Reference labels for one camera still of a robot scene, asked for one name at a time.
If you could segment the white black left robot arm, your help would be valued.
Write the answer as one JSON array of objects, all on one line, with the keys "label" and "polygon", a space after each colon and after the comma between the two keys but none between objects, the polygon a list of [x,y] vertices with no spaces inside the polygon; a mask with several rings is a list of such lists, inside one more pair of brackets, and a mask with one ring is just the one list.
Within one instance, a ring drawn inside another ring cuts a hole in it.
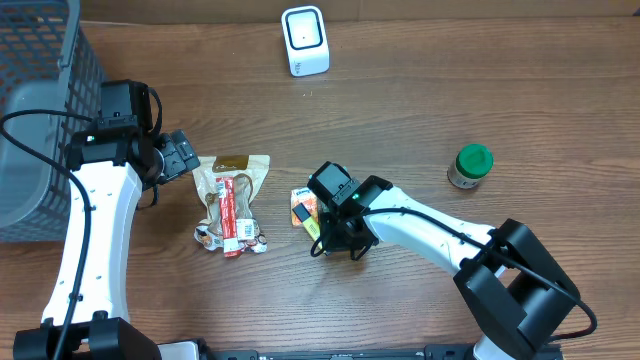
[{"label": "white black left robot arm", "polygon": [[71,184],[71,205],[57,282],[39,327],[17,332],[16,359],[205,359],[199,339],[157,344],[131,325],[126,272],[141,195],[196,169],[181,130],[162,132],[162,104],[148,85],[101,85],[101,109],[87,117],[59,164],[2,135]]}]

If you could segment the red snack bar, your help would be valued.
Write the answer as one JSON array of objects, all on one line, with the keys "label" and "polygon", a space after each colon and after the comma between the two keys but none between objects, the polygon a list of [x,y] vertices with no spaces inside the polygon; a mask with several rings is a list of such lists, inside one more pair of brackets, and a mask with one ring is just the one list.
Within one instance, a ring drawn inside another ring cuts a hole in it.
[{"label": "red snack bar", "polygon": [[236,224],[236,202],[234,196],[234,180],[232,177],[217,177],[220,223],[223,237],[225,257],[236,257],[241,253]]}]

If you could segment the brown transparent snack bag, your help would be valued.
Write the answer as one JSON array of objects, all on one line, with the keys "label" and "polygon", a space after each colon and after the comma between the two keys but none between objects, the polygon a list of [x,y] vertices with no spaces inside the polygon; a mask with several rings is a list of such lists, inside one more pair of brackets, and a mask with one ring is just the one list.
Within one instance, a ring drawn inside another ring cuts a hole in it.
[{"label": "brown transparent snack bag", "polygon": [[237,219],[253,219],[250,205],[261,189],[270,168],[269,155],[229,155],[200,157],[200,166],[193,171],[198,196],[206,207],[207,217],[200,222],[200,233],[208,231],[221,240],[223,230],[220,215],[221,189],[217,180],[233,179],[235,214]]}]

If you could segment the orange snack packet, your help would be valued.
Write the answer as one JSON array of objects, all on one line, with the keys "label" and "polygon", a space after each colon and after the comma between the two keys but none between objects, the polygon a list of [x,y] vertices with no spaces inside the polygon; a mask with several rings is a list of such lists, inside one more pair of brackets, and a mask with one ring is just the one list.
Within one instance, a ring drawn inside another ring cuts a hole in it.
[{"label": "orange snack packet", "polygon": [[313,192],[307,187],[293,189],[290,197],[290,207],[292,209],[291,223],[293,227],[299,227],[302,225],[302,222],[293,211],[293,209],[299,204],[303,204],[311,216],[315,220],[318,220],[318,201]]}]

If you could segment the green lid jar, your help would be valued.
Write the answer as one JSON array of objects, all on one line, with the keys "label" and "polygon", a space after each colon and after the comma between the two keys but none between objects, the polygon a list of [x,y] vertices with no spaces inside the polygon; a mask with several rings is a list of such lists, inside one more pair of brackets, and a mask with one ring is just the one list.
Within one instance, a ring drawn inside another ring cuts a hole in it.
[{"label": "green lid jar", "polygon": [[452,185],[460,189],[478,186],[494,165],[494,156],[482,144],[469,144],[462,148],[451,163],[447,176]]}]

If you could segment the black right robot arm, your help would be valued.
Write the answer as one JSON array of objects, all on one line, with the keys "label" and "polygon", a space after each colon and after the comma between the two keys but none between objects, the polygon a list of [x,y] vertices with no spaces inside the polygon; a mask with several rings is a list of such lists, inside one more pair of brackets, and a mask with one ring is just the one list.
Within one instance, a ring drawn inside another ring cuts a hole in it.
[{"label": "black right robot arm", "polygon": [[402,246],[451,275],[483,335],[450,349],[462,359],[559,359],[556,330],[580,293],[541,241],[513,219],[501,226],[456,219],[391,182],[360,182],[337,163],[308,181],[326,207],[313,256],[345,251],[360,260],[381,242]]}]

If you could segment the yellow highlighter black cap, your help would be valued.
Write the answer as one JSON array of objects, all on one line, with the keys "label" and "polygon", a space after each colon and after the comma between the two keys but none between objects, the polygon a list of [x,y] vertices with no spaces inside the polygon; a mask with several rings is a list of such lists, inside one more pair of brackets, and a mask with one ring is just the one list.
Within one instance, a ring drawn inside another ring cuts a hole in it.
[{"label": "yellow highlighter black cap", "polygon": [[314,240],[320,238],[320,227],[318,222],[313,218],[312,214],[307,210],[303,203],[296,205],[293,209],[293,214],[305,228],[309,236]]}]

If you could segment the white patterned wrapper packet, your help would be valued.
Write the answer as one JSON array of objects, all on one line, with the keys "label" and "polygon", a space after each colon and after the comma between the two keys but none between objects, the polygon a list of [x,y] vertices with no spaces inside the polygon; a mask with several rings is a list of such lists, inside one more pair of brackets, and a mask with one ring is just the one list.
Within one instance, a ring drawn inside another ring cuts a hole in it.
[{"label": "white patterned wrapper packet", "polygon": [[236,231],[235,240],[224,240],[222,225],[219,221],[203,220],[195,228],[194,239],[209,251],[221,248],[227,257],[234,257],[244,252],[267,251],[266,237],[260,231],[255,219],[238,219]]}]

